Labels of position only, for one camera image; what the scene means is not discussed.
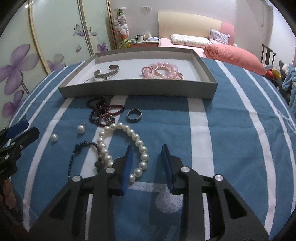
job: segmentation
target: box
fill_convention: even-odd
[[[143,79],[141,70],[154,62],[177,65],[183,80]],[[100,69],[110,72],[109,65],[118,65],[119,72],[97,82],[83,83]],[[212,99],[217,82],[202,59],[191,49],[140,47],[97,53],[71,73],[59,86],[64,98],[102,95],[164,95]]]

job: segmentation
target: white patterned pillow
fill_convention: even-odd
[[[173,34],[171,35],[173,44],[176,45],[186,45],[192,47],[204,48],[209,44],[212,44],[207,38],[189,36],[189,35],[181,35],[181,34]]]
[[[209,28],[209,32],[210,32],[209,40],[212,43],[215,43],[217,41],[220,44],[228,44],[229,37],[230,37],[229,34],[220,33],[214,29],[211,29],[211,28]]]

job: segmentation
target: white pearl bracelet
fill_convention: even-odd
[[[136,177],[142,176],[143,171],[146,170],[148,167],[148,148],[144,146],[144,142],[140,139],[140,135],[132,130],[129,125],[124,125],[123,123],[118,122],[117,124],[112,123],[110,126],[105,126],[104,130],[99,132],[100,137],[98,138],[98,146],[101,150],[102,159],[105,162],[106,167],[111,167],[113,165],[113,159],[112,156],[109,154],[109,150],[106,148],[104,138],[106,136],[106,133],[115,131],[116,129],[126,132],[128,136],[131,137],[136,143],[136,147],[139,148],[139,151],[141,153],[141,161],[138,165],[139,168],[136,168],[133,171],[133,174],[130,174],[129,182],[133,183],[136,180]]]

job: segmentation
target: headboard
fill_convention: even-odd
[[[158,12],[159,38],[170,39],[172,34],[209,38],[209,28],[229,34],[234,43],[234,26],[220,20],[184,12]]]

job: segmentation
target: blue striped fabric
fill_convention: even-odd
[[[179,236],[182,197],[170,195],[166,188],[160,161],[163,144],[185,165],[197,171],[207,167],[211,173],[222,174],[255,212],[270,239],[281,230],[295,207],[296,128],[289,107],[263,77],[230,64],[203,60],[218,87],[213,100],[197,102],[198,108],[204,110],[200,113],[190,110],[192,101],[185,97],[123,98],[125,111],[119,121],[125,123],[130,109],[142,110],[141,121],[130,127],[140,134],[150,159],[148,169],[125,196],[113,198],[118,241],[170,241]],[[17,163],[18,172],[12,177],[15,191],[23,200],[27,229],[67,182],[75,144],[96,139],[100,129],[88,121],[90,110],[86,102],[89,98],[65,100],[58,90],[52,93],[77,66],[68,66],[48,76],[12,121],[13,125],[25,115],[40,131],[39,139],[23,151]],[[46,98],[48,101],[40,109]],[[112,100],[115,102],[116,97],[107,96],[107,102]],[[83,122],[86,132],[79,135],[76,128]],[[57,143],[49,140],[51,133],[58,134]],[[204,135],[208,135],[205,141],[209,148],[203,150],[203,156],[197,154],[196,157],[193,153],[200,148],[196,140],[204,141],[199,139]],[[115,131],[110,137],[110,154],[113,158],[123,156],[129,144],[134,145],[130,137]],[[91,152],[92,148],[83,150],[75,158],[72,175],[93,175],[90,166],[96,160],[88,157]],[[135,151],[133,169],[139,156]],[[198,167],[194,163],[196,158],[201,163]]]

